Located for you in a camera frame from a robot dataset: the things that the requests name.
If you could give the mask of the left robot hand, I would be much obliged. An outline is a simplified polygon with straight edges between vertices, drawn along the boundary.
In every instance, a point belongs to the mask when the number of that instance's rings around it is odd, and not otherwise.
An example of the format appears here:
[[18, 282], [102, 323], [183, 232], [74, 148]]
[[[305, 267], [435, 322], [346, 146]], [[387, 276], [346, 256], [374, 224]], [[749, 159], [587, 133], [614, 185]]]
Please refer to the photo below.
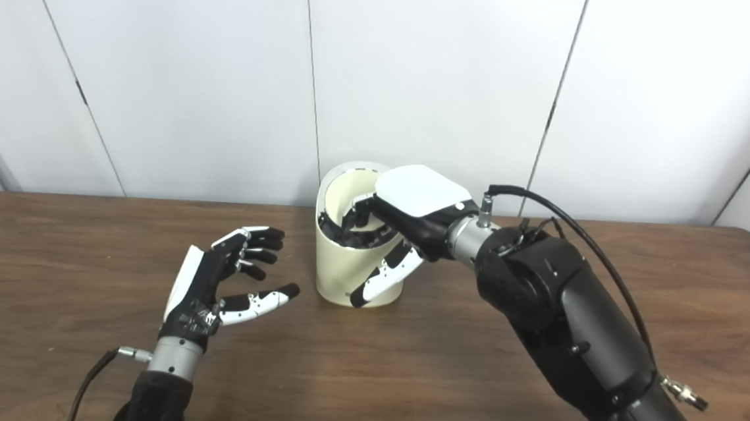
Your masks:
[[301, 293], [297, 283], [217, 296], [220, 283], [234, 274], [265, 280], [267, 274], [257, 263], [274, 264], [285, 236], [285, 231], [271, 226], [241, 226], [217, 239], [209, 250], [189, 246], [167, 298], [157, 338], [189, 341], [205, 351], [208, 339], [220, 328], [270, 314], [296, 298]]

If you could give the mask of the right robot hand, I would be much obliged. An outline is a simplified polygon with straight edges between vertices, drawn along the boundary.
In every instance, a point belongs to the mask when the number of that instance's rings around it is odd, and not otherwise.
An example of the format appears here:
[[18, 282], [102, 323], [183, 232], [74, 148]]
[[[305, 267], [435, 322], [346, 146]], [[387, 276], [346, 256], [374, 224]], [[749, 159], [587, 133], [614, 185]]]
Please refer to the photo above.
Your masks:
[[362, 227], [374, 217], [402, 236], [352, 291], [350, 303], [362, 308], [403, 282], [427, 260], [458, 260], [474, 267], [491, 231], [467, 189], [424, 165], [407, 165], [380, 174], [374, 192], [355, 197], [341, 229]]

